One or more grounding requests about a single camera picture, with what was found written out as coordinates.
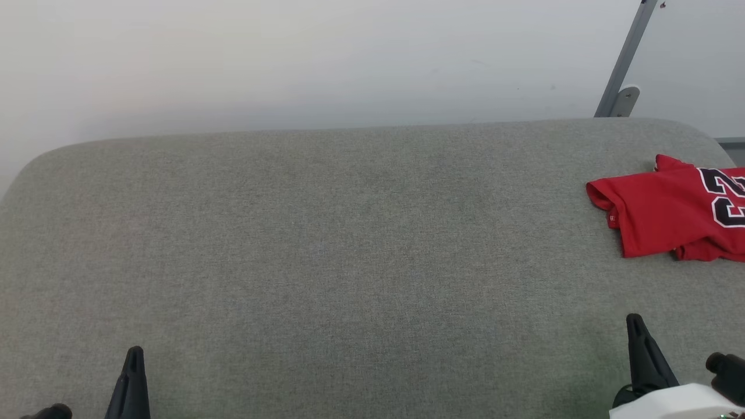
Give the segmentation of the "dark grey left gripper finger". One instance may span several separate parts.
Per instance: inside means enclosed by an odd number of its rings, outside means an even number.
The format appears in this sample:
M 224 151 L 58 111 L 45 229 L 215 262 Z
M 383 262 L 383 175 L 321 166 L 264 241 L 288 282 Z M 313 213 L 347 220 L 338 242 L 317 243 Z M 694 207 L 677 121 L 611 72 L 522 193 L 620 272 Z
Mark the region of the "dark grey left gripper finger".
M 139 346 L 127 351 L 105 417 L 151 418 L 144 351 Z
M 71 419 L 72 417 L 73 414 L 69 406 L 66 404 L 53 404 L 40 409 L 40 411 L 34 414 L 21 416 L 20 419 Z

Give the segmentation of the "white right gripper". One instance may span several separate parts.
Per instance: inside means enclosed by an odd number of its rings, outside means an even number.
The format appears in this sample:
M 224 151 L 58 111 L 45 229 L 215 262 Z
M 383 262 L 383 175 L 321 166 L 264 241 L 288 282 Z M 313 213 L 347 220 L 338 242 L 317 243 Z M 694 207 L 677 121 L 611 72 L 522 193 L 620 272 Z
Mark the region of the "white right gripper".
M 744 360 L 713 353 L 705 367 L 711 387 L 679 386 L 641 315 L 626 316 L 631 383 L 616 393 L 609 418 L 743 418 Z

